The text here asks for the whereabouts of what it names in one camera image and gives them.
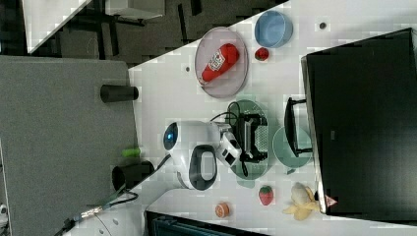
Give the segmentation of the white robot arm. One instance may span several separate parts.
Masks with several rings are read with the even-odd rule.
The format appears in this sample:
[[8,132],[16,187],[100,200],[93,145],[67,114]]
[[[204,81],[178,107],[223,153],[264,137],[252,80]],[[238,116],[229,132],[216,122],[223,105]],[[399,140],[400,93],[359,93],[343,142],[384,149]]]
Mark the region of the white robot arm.
[[268,120],[256,113],[228,112],[224,122],[176,121],[165,130],[166,156],[150,176],[121,196],[66,220],[57,236],[145,236],[145,210],[174,189],[205,191],[217,164],[241,179],[266,171]]

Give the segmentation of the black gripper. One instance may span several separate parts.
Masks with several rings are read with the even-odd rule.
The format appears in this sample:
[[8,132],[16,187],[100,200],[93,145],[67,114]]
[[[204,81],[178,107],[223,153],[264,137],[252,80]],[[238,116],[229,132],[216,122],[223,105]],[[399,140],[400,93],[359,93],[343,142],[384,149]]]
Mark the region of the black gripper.
[[242,162],[259,163],[268,157],[268,149],[257,147],[256,132],[260,127],[268,127],[268,121],[265,116],[260,114],[240,113],[237,120],[237,131],[242,153],[240,160]]

